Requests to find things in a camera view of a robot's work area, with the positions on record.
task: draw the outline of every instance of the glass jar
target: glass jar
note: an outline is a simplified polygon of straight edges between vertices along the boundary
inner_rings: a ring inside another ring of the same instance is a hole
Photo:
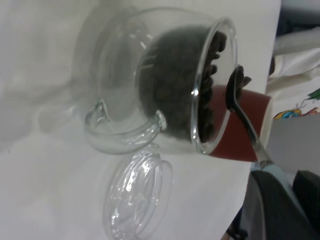
[[[229,19],[159,7],[117,17],[100,39],[97,104],[89,142],[126,154],[151,142],[169,152],[210,154],[229,119],[224,92],[237,66]]]

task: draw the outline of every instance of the red mug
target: red mug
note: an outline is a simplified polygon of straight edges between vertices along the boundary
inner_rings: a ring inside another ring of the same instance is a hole
[[[210,107],[212,107],[215,112],[226,109],[224,91],[225,88],[213,88],[214,97]],[[272,126],[273,103],[271,97],[253,91],[242,90],[238,102],[250,119],[262,144],[266,146]],[[251,145],[247,130],[234,112],[231,112],[221,140],[210,156],[246,162],[256,161],[257,157]]]

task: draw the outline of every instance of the coffee bean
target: coffee bean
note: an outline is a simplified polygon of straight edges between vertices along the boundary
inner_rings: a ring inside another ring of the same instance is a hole
[[[212,85],[213,85],[213,80],[211,77],[207,77],[207,78],[203,79],[201,82],[200,92],[207,91],[207,90],[211,89]]]

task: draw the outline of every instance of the metal spoon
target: metal spoon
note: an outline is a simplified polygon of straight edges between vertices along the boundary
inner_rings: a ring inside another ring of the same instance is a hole
[[[251,145],[257,157],[255,163],[263,168],[267,165],[273,164],[273,162],[271,161],[265,147],[262,145],[254,126],[237,101],[237,95],[239,95],[239,91],[241,90],[240,88],[243,87],[243,71],[243,67],[239,65],[232,73],[226,86],[225,103],[228,110],[230,112],[235,112],[246,128]]]

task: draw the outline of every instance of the black object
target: black object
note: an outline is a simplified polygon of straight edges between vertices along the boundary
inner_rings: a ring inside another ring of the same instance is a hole
[[[311,225],[320,235],[320,177],[310,171],[298,171],[292,189]]]
[[[209,29],[187,26],[171,30],[154,40],[142,58],[138,72],[138,89],[142,109],[147,117],[161,111],[167,123],[164,133],[191,140],[192,91],[196,72]],[[202,143],[214,134],[214,113],[208,107],[212,99],[217,66],[211,65],[226,47],[227,37],[216,32],[209,46],[202,73],[198,103],[198,134]]]
[[[247,240],[320,240],[283,186],[268,172],[250,173],[242,216]]]

